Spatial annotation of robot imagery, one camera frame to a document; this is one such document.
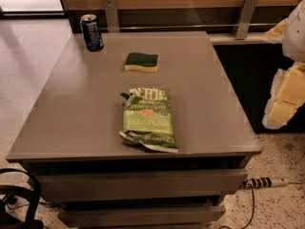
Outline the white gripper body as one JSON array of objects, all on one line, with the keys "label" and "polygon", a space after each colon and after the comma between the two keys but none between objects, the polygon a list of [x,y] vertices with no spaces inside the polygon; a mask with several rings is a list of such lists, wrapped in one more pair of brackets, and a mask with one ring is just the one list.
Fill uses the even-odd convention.
[{"label": "white gripper body", "polygon": [[283,54],[296,62],[305,61],[305,0],[290,13],[284,27]]}]

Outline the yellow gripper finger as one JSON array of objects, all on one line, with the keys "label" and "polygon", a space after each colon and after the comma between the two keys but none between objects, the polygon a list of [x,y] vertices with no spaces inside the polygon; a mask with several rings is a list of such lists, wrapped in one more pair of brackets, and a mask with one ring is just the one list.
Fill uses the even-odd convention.
[{"label": "yellow gripper finger", "polygon": [[285,18],[276,24],[273,28],[266,31],[263,35],[263,40],[272,44],[281,44],[283,41],[283,34],[287,25],[288,19]]},{"label": "yellow gripper finger", "polygon": [[305,103],[305,63],[295,62],[288,70],[274,75],[262,124],[270,130],[285,126]]}]

